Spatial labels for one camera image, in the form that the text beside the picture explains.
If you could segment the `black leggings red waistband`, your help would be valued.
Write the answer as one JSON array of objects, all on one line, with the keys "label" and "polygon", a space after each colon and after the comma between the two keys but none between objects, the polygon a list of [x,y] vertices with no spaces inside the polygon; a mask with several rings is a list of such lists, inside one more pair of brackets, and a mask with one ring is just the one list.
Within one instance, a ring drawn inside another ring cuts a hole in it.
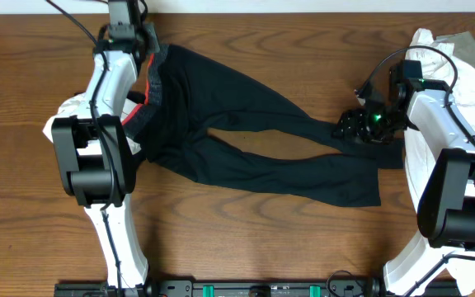
[{"label": "black leggings red waistband", "polygon": [[266,47],[275,31],[168,32],[124,121],[145,162],[199,184],[377,207],[402,187],[401,139],[366,144],[317,118],[369,68],[366,49],[322,32]]}]

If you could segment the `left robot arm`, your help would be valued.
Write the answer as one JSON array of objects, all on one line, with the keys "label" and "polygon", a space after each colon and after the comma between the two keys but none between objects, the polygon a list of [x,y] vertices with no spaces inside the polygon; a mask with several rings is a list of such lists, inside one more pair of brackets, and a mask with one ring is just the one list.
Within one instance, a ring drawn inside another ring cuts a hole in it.
[{"label": "left robot arm", "polygon": [[45,124],[65,192],[91,220],[106,259],[99,285],[56,285],[57,296],[147,296],[148,260],[136,234],[131,194],[138,145],[123,126],[135,105],[127,101],[142,62],[159,51],[152,24],[105,25],[93,50],[84,93],[64,102]]}]

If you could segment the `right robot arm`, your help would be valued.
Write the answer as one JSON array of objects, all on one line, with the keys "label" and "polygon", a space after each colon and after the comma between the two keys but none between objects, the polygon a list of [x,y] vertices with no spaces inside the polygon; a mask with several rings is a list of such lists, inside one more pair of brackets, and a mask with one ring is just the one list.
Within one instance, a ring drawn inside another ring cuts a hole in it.
[{"label": "right robot arm", "polygon": [[459,113],[453,87],[444,81],[394,78],[389,103],[370,80],[355,90],[362,107],[346,111],[334,135],[368,144],[388,144],[397,130],[421,133],[435,165],[418,193],[418,231],[385,264],[387,291],[399,296],[425,292],[449,265],[475,263],[475,134]]}]

